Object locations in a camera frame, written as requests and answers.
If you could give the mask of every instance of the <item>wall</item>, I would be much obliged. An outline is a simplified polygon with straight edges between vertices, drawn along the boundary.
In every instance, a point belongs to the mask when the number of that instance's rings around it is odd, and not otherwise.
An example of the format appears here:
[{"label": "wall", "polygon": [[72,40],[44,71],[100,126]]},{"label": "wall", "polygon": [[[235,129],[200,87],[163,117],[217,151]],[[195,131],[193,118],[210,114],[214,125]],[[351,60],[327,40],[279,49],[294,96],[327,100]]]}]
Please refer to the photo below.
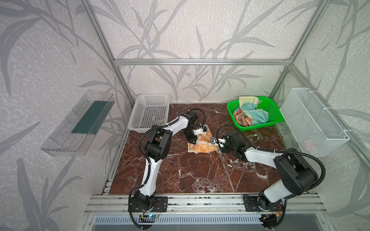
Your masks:
[{"label": "wall", "polygon": [[[79,1],[1,1],[0,15],[0,230],[76,230],[131,108]],[[86,155],[41,151],[87,89],[116,102]]]},{"label": "wall", "polygon": [[[289,58],[319,0],[91,0],[114,58]],[[131,94],[171,102],[268,95],[279,66],[121,66]]]},{"label": "wall", "polygon": [[[369,3],[364,0],[333,0],[295,61],[305,77],[367,147],[370,147]],[[283,140],[294,140],[292,136],[289,138],[289,130],[278,128],[286,137]],[[337,230],[368,230],[369,169],[348,144],[321,160],[327,175],[316,190]]]}]

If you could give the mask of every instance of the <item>white plastic basket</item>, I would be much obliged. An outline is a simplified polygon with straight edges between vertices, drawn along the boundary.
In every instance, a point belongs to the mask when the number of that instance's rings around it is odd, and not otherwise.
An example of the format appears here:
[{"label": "white plastic basket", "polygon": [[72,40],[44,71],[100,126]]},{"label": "white plastic basket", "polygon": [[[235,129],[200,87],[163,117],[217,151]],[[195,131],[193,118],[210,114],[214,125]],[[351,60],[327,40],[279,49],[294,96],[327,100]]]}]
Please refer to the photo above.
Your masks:
[{"label": "white plastic basket", "polygon": [[167,123],[169,110],[169,94],[141,94],[135,101],[128,128],[144,133],[154,124]]},{"label": "white plastic basket", "polygon": [[349,140],[328,108],[308,88],[292,88],[280,111],[305,153],[326,156]]}]

